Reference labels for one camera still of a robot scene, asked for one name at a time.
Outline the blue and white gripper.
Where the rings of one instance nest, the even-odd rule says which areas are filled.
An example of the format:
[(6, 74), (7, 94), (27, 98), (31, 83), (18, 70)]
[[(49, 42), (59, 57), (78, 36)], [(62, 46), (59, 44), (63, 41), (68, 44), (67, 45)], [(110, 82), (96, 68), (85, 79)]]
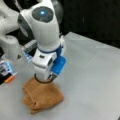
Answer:
[(52, 51), (37, 48), (32, 63), (35, 70), (34, 77), (38, 82), (51, 83), (59, 76), (66, 64), (65, 50), (65, 42), (62, 42), (57, 49)]

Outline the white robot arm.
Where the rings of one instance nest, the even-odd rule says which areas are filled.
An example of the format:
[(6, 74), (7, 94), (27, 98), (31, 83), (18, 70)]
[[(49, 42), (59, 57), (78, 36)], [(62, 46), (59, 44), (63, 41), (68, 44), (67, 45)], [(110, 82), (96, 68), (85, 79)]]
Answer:
[(66, 43), (59, 28), (62, 18), (63, 8), (58, 0), (38, 0), (18, 16), (22, 33), (37, 42), (32, 63), (35, 79), (43, 84), (52, 82), (66, 62)]

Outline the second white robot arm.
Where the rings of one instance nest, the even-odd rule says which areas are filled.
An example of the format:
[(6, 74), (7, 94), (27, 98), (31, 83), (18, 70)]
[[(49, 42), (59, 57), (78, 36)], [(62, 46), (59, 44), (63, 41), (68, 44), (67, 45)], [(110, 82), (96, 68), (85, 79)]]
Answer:
[(11, 35), (20, 29), (37, 44), (32, 58), (34, 78), (41, 83), (51, 83), (66, 62), (63, 57), (66, 45), (59, 29), (63, 8), (58, 0), (37, 1), (30, 8), (17, 12), (0, 0), (0, 47), (4, 51), (3, 59), (10, 61), (12, 69), (17, 71), (27, 61), (18, 39)]

